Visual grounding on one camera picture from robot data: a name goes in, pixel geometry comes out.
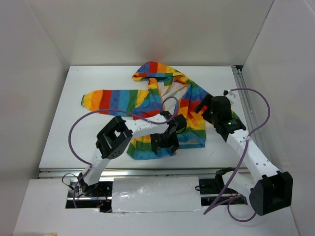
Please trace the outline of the rainbow striped hooded jacket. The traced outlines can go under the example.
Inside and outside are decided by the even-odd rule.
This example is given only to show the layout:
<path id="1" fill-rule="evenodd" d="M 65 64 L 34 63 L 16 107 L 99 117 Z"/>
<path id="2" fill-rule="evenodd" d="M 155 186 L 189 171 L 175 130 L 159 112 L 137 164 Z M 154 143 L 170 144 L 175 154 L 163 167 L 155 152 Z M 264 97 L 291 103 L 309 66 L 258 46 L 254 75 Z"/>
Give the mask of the rainbow striped hooded jacket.
<path id="1" fill-rule="evenodd" d="M 179 148 L 205 147 L 205 120 L 194 110 L 208 95 L 206 90 L 182 72 L 154 61 L 141 66 L 132 78 L 136 82 L 147 81 L 147 89 L 95 90 L 83 95 L 81 105 L 106 115 L 134 114 L 137 119 L 152 117 L 161 110 L 172 111 L 179 104 L 179 113 L 187 120 L 186 130 L 177 135 Z"/>

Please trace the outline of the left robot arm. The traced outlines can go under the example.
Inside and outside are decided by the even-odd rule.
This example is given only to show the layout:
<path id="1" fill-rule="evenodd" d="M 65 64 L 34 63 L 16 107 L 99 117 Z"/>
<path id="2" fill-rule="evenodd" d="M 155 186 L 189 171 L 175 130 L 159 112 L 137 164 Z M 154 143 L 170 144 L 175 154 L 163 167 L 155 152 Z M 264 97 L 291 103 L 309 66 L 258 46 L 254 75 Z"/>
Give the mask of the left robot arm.
<path id="1" fill-rule="evenodd" d="M 143 118 L 136 116 L 136 120 L 125 120 L 121 116 L 113 117 L 96 136 L 96 149 L 91 161 L 85 161 L 74 151 L 71 144 L 71 135 L 74 126 L 68 135 L 70 150 L 74 156 L 88 166 L 78 175 L 78 185 L 84 196 L 92 196 L 97 191 L 102 172 L 110 162 L 123 154 L 131 140 L 149 136 L 152 152 L 157 155 L 163 148 L 173 154 L 179 148 L 177 132 L 187 127 L 186 118 L 180 115 L 171 115 L 168 111 Z"/>

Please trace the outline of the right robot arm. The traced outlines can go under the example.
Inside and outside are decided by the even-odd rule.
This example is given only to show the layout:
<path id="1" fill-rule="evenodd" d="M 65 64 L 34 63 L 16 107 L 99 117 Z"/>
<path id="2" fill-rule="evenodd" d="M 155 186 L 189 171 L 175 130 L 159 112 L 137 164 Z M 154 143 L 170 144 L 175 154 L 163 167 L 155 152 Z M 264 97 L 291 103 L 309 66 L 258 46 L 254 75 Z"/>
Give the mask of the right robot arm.
<path id="1" fill-rule="evenodd" d="M 241 157 L 251 174 L 248 178 L 235 168 L 216 172 L 215 188 L 220 194 L 233 189 L 242 195 L 259 216 L 289 207 L 292 202 L 293 178 L 289 172 L 281 172 L 263 154 L 249 135 L 239 118 L 233 118 L 231 103 L 225 96 L 206 95 L 195 108 L 204 120 Z"/>

